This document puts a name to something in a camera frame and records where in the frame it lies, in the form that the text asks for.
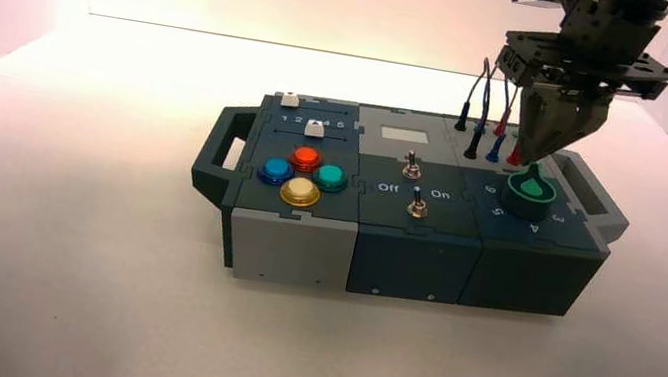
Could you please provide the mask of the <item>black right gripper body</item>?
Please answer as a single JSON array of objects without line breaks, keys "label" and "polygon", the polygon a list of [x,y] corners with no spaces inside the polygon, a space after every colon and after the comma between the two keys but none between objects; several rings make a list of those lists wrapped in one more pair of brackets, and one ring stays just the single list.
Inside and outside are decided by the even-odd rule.
[{"label": "black right gripper body", "polygon": [[623,64],[593,61],[557,33],[510,31],[497,68],[517,86],[540,83],[656,100],[668,86],[668,67],[649,54]]}]

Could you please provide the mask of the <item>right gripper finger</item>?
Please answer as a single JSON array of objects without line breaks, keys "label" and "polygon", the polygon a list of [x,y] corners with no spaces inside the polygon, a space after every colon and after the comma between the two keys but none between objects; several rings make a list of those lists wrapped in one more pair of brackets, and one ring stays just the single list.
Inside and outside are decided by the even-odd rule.
[{"label": "right gripper finger", "polygon": [[540,87],[521,92],[515,153],[529,164],[578,140],[581,107],[576,95]]},{"label": "right gripper finger", "polygon": [[603,100],[589,100],[580,104],[574,121],[571,142],[579,141],[595,133],[605,124],[611,103]]}]

